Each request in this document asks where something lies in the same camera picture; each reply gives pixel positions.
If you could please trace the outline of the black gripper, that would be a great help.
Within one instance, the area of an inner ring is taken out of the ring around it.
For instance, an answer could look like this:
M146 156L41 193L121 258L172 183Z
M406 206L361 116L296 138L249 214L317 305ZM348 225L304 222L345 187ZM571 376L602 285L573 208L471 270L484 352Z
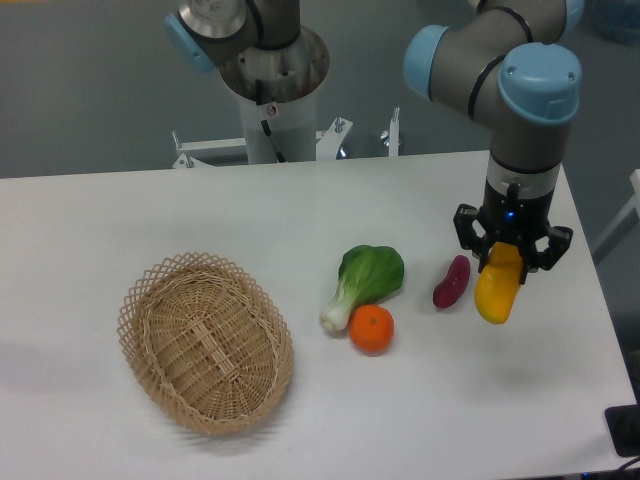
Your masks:
M556 164L541 172L524 172L489 156L482 206L460 204L453 217L460 246L478 260L479 273L496 242L519 247L521 285L529 273L551 270L569 250L573 230L548 221L559 171ZM548 242L539 251L536 242L541 239Z

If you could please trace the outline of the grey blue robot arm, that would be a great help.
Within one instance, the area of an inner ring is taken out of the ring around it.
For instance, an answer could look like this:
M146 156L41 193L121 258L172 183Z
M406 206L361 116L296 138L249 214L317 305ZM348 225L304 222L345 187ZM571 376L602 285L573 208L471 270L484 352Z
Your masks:
M497 243L514 246L519 274L549 270L572 231L548 221L582 68L559 43L579 20L579 1L478 1L460 30L430 25L409 43L406 85L492 134L483 203L460 206L460 245L481 265ZM241 109L253 164L313 161L315 93L330 58L300 20L296 1L184 1L167 15L175 48L200 72L216 71Z

